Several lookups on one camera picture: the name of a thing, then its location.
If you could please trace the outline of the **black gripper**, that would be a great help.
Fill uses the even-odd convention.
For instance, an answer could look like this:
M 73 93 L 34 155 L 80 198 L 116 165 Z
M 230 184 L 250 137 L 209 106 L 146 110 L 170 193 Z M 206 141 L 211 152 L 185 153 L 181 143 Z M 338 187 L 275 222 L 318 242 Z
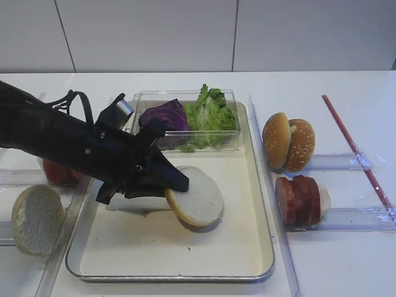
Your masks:
M 125 198 L 133 199 L 164 197 L 165 189 L 188 191 L 189 178 L 155 145 L 165 132 L 165 124 L 159 120 L 151 120 L 136 135 L 107 124 L 95 124 L 93 136 L 85 146 L 82 172 L 103 181 L 97 202 L 109 204 L 117 192 L 125 192 Z M 146 157 L 145 175 L 133 180 Z

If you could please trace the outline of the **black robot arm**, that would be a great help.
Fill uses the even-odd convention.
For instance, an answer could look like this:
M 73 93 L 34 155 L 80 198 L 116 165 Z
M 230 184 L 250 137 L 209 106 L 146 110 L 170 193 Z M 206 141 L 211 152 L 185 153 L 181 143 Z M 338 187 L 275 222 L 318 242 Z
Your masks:
M 45 103 L 1 83 L 1 147 L 19 149 L 102 181 L 97 201 L 162 197 L 167 189 L 186 192 L 189 180 L 157 147 L 165 127 L 154 119 L 137 134 L 123 127 L 133 114 L 120 94 L 94 118 L 86 94 L 69 91 Z

